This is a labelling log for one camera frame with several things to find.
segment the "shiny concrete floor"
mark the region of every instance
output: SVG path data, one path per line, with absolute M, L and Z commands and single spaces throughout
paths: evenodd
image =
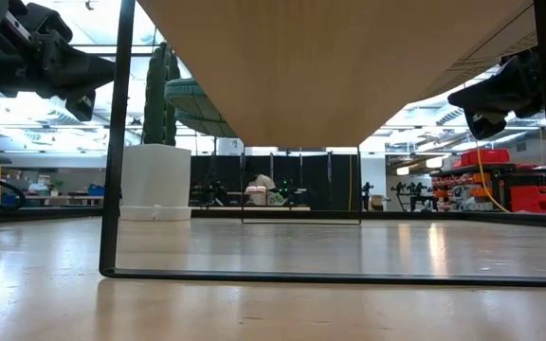
M 471 222 L 358 225 L 122 222 L 123 268 L 546 277 L 546 228 Z
M 312 259 L 322 253 L 317 250 L 324 244 L 331 252 L 339 254 L 342 253 L 339 250 L 347 250 L 352 245 L 350 241 L 356 239 L 354 230 L 345 233 L 337 229 L 346 227 L 332 226 L 327 232 L 319 233 L 316 227 L 314 230 L 311 226 L 289 225 L 285 232 L 271 232 L 269 228 L 277 226 L 234 227 L 234 222 L 225 221 L 193 223 L 191 229 L 195 231 L 180 228 L 179 231 L 184 231 L 179 232 L 180 236 L 185 236 L 185 240 L 169 245 L 169 250 L 175 253 L 191 250 L 192 254 L 202 257 L 207 252 L 212 258 L 217 255 L 228 257 L 232 254 L 228 251 L 232 248 L 229 243 L 242 244 L 234 242 L 237 234 L 231 238 L 232 232 L 236 228 L 252 227 L 256 229 L 244 232 L 242 239 L 258 240 L 263 236 L 280 235 L 276 240 L 288 240 L 284 249 L 288 252 L 287 259 L 295 258 L 296 250 L 300 249 L 298 245 L 292 245 L 292 241 L 305 241 L 307 236 L 319 241 L 313 242 L 319 245 L 317 247 L 304 247 L 303 255 Z M 387 236 L 394 235 L 392 224 L 385 223 L 389 230 Z M 463 232 L 452 231 L 453 226 Z M 136 227 L 139 226 L 122 227 L 120 249 L 125 251 L 120 250 L 120 257 L 125 258 L 129 253 L 143 255 L 143 261 L 163 262 L 152 259 L 151 254 L 169 251 L 161 238 L 168 232 L 162 231 L 162 235 L 152 238 L 153 249 L 146 252 L 138 246 L 132 249 L 129 243 L 146 240 L 145 231 L 136 232 Z M 362 236 L 370 236 L 366 239 L 372 239 L 371 254 L 367 255 L 392 254 L 377 249 L 381 242 L 375 242 L 373 237 L 382 233 L 376 232 L 377 228 L 383 227 L 368 224 L 361 232 Z M 412 255 L 419 247 L 429 250 L 421 252 L 419 257 L 434 255 L 434 259 L 442 259 L 439 253 L 431 250 L 457 247 L 455 251 L 446 252 L 446 260 L 456 259 L 462 263 L 466 262 L 463 260 L 466 255 L 481 255 L 484 262 L 500 264 L 517 260 L 539 262 L 530 267 L 511 266 L 514 273 L 520 274 L 546 266 L 546 229 L 477 224 L 469 230 L 460 224 L 431 226 L 425 222 L 409 223 L 403 228 L 409 233 L 400 233 L 398 229 L 396 237 L 388 238 L 388 241 L 396 240 L 395 247 L 400 248 L 401 240 L 406 238 L 402 236 L 408 234 L 406 242 L 413 247 L 409 257 L 401 256 L 400 252 L 399 256 L 394 256 L 397 260 L 404 257 L 415 264 L 421 263 Z M 441 233 L 440 230 L 445 231 L 443 242 L 433 237 Z M 97 271 L 99 233 L 100 220 L 0 225 L 0 340 L 546 340 L 546 289 L 103 279 Z M 301 237 L 287 239 L 286 234 L 290 233 Z M 344 235 L 347 240 L 339 250 L 333 243 L 335 235 Z M 470 241 L 473 244 L 460 251 L 458 245 Z M 451 243 L 457 243 L 457 246 L 450 246 Z M 273 252 L 271 247 L 262 245 L 266 243 L 245 248 L 250 252 L 242 251 L 241 254 L 270 255 Z M 523 256 L 511 257 L 508 251 L 500 255 L 490 251 L 503 247 L 518 250 Z M 186 264 L 197 266 L 190 261 L 191 257 L 186 257 Z M 342 269 L 342 264 L 350 263 L 347 259 L 340 265 L 328 266 Z M 451 261 L 443 263 L 446 263 L 446 271 L 460 268 L 450 265 Z M 211 260 L 209 264 L 218 263 Z M 256 261 L 250 266 L 257 266 Z M 322 263 L 306 261 L 276 266 L 319 269 Z M 437 273 L 442 271 L 437 265 L 422 268 L 431 268 Z

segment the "white box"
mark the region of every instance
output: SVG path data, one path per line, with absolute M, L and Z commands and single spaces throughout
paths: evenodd
M 126 147 L 121 220 L 182 221 L 191 218 L 191 151 L 161 144 Z

